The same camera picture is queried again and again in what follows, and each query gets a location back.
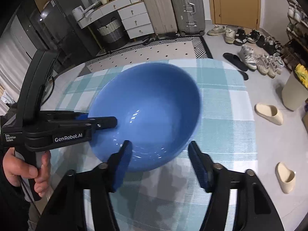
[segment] slipper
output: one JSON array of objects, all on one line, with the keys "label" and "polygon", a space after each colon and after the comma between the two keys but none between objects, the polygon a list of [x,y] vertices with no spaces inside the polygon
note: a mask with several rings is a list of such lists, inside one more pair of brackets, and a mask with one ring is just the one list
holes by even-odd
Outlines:
[{"label": "slipper", "polygon": [[245,72],[240,71],[240,70],[238,70],[238,72],[243,76],[244,81],[248,80],[248,75]]},{"label": "slipper", "polygon": [[284,163],[279,162],[276,165],[275,174],[282,191],[285,194],[290,193],[295,186],[295,172],[288,169]]},{"label": "slipper", "polygon": [[240,70],[244,72],[248,70],[247,66],[240,60],[240,58],[237,55],[233,55],[231,53],[224,53],[223,57],[227,59],[230,63],[232,63],[234,66],[239,68]]},{"label": "slipper", "polygon": [[272,123],[277,125],[282,125],[283,123],[281,111],[273,105],[257,103],[255,105],[255,111],[259,116],[271,121]]}]

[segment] person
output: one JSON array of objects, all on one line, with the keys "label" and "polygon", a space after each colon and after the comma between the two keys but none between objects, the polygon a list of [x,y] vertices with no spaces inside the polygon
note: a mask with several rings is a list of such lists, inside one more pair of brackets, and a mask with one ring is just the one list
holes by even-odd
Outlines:
[{"label": "person", "polygon": [[50,184],[50,151],[42,156],[37,169],[15,157],[14,148],[0,148],[0,230],[27,231],[30,203],[24,199],[19,176],[34,179],[34,190],[43,197]]}]

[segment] wooden door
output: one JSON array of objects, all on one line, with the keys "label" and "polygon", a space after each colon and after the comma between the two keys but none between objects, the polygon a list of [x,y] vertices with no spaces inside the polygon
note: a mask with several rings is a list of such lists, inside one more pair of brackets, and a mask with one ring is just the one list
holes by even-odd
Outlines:
[{"label": "wooden door", "polygon": [[213,6],[211,6],[214,10],[213,21],[215,24],[258,29],[260,3],[261,0],[213,0]]}]

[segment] beige trash can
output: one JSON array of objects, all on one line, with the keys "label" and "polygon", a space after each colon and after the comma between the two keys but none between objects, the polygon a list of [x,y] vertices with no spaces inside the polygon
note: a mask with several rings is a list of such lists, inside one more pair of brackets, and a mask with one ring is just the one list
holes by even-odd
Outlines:
[{"label": "beige trash can", "polygon": [[303,105],[307,98],[308,89],[298,80],[295,72],[292,71],[282,90],[283,105],[294,111]]}]

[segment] drawer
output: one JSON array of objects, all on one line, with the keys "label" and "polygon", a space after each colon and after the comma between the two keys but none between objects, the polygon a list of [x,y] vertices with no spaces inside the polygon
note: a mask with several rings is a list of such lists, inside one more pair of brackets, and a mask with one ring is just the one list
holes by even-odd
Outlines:
[{"label": "drawer", "polygon": [[143,13],[134,17],[127,18],[123,20],[122,23],[124,25],[124,28],[127,30],[149,24],[151,23],[151,21],[149,15],[147,13]]},{"label": "drawer", "polygon": [[147,13],[147,9],[145,8],[144,2],[140,2],[125,8],[118,10],[118,13],[122,20],[126,18],[130,18],[136,15],[140,15],[143,13]]},{"label": "drawer", "polygon": [[81,19],[78,24],[81,28],[88,26],[90,23],[96,21],[97,19],[101,18],[103,13],[100,9],[93,11],[88,17]]},{"label": "drawer", "polygon": [[111,13],[112,11],[115,11],[130,4],[131,4],[130,0],[114,0],[102,6],[100,10],[102,11],[103,15],[106,15]]},{"label": "drawer", "polygon": [[142,25],[127,30],[130,39],[154,33],[152,24]]}]

